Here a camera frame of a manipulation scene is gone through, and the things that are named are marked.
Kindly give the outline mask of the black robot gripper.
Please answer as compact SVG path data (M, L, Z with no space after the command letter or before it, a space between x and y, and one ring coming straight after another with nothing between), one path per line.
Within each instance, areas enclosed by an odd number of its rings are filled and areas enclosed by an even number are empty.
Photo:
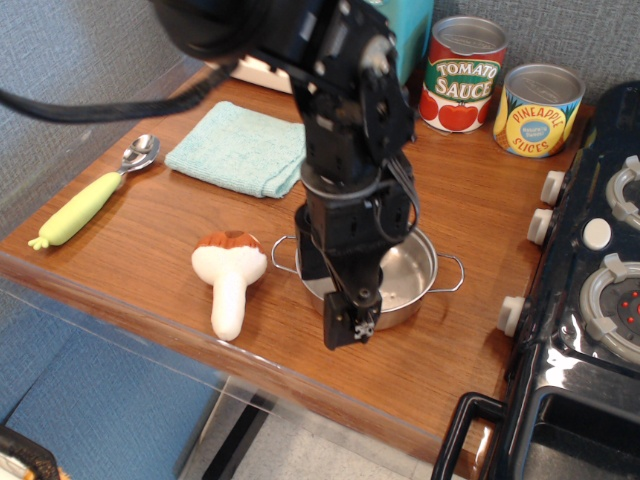
M418 211L409 172L378 172L354 184L304 172L302 183L306 202L296 212L296 235L303 232L311 237L298 242L304 281L330 276L321 252L387 250L403 242L416 226L409 220L410 213ZM329 350L367 343L374 330L374 307L357 307L342 292L324 295L324 344Z

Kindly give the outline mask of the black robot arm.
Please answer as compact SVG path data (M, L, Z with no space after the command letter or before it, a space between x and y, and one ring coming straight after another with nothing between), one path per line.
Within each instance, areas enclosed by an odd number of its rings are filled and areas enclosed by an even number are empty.
M403 147L414 112L386 18L364 1L157 1L174 45L230 67L251 56L290 79L305 128L295 215L301 276L329 278L327 348L368 341L382 313L381 262L420 204Z

